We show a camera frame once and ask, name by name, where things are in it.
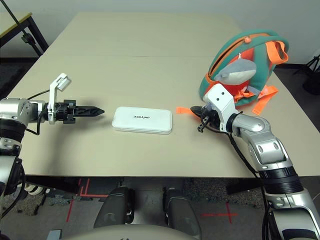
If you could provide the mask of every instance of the white wall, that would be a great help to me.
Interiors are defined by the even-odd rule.
[[[105,11],[225,13],[233,16],[243,30],[267,28],[287,38],[290,63],[306,63],[320,47],[319,0],[6,0],[6,3],[12,11],[32,12],[48,44],[77,12]],[[0,55],[36,56],[18,36],[0,49]]]

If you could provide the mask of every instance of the orange tag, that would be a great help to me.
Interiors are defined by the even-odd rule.
[[[183,106],[177,106],[175,108],[175,113],[176,114],[193,114],[194,113],[190,110],[190,108],[183,107]]]

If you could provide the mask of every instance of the orange strap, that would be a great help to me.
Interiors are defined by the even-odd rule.
[[[175,108],[175,113],[176,114],[192,114],[192,115],[194,115],[194,113],[190,110],[190,108],[183,107],[183,106],[177,106]]]
[[[239,90],[238,93],[233,97],[234,103],[236,104],[242,98],[250,98],[254,96],[252,92],[245,92],[243,89]]]
[[[254,114],[260,115],[269,100],[276,95],[278,92],[278,89],[275,86],[267,86],[265,85],[263,90],[258,96],[259,101],[252,109],[252,112]]]
[[[282,41],[267,41],[266,52],[272,64],[283,64],[289,57],[285,52],[285,44]]]

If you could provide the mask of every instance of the black cable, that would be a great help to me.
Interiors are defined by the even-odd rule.
[[[45,94],[45,93],[48,93],[50,90],[48,89],[48,90],[45,90],[45,91],[42,91],[42,92],[39,92],[39,93],[37,93],[37,94],[35,94],[35,95],[33,95],[33,96],[31,96],[31,97],[29,97],[29,98],[27,98],[28,100],[31,100],[31,99],[33,99],[33,98],[35,98],[35,97],[38,97],[39,95],[41,95],[41,94]]]
[[[269,213],[270,207],[268,206],[264,212],[263,215],[263,221],[262,221],[262,240],[269,240],[269,231],[268,231],[268,213]]]
[[[17,204],[17,202],[20,200],[22,193],[25,190],[25,186],[26,186],[26,175],[25,175],[25,170],[24,167],[21,165],[21,177],[22,177],[22,184],[21,184],[21,188],[20,188],[20,192],[18,194],[18,196],[15,198],[15,200],[11,203],[11,205],[4,210],[4,212],[2,213],[2,218],[4,216],[6,216],[8,214],[8,212],[10,212],[10,210]]]
[[[224,131],[219,131],[216,129],[213,129],[211,127],[208,127],[208,122],[204,123],[204,119],[203,119],[203,114],[200,116],[200,120],[202,125],[217,134],[226,134],[229,137],[229,140],[231,142],[231,145],[233,146],[234,150],[236,151],[236,153],[238,154],[238,156],[240,157],[240,159],[243,161],[243,163],[245,164],[245,166],[249,169],[249,171],[253,174],[253,176],[257,179],[260,180],[261,179],[257,176],[257,171],[251,166],[251,164],[248,162],[248,160],[246,159],[246,157],[243,155],[243,153],[241,152],[241,150],[239,149],[235,139],[232,136],[232,133],[227,133]],[[263,221],[262,221],[262,240],[269,240],[269,223],[268,223],[268,212],[270,207],[267,205],[267,199],[266,199],[266,195],[265,195],[265,190],[263,185],[261,184],[260,186],[260,190],[261,190],[261,194],[262,194],[262,198],[263,198],[263,205],[264,205],[264,217],[263,217]]]
[[[42,119],[43,116],[47,113],[47,106],[48,106],[48,104],[46,103],[46,104],[44,105],[43,110],[40,112],[40,114],[39,114],[39,116],[38,116],[38,118],[37,118],[37,120],[36,120],[36,132],[33,131],[33,130],[30,130],[30,129],[28,129],[28,128],[26,129],[27,132],[32,133],[32,134],[37,135],[37,136],[40,135],[41,119]]]

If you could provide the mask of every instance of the red tape line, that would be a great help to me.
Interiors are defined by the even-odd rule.
[[[69,207],[69,211],[68,211],[68,214],[67,214],[67,216],[66,216],[66,220],[65,220],[66,222],[69,222],[69,218],[70,218],[71,209],[72,209],[73,204],[74,204],[74,200],[73,200],[73,199],[71,199],[70,207]]]

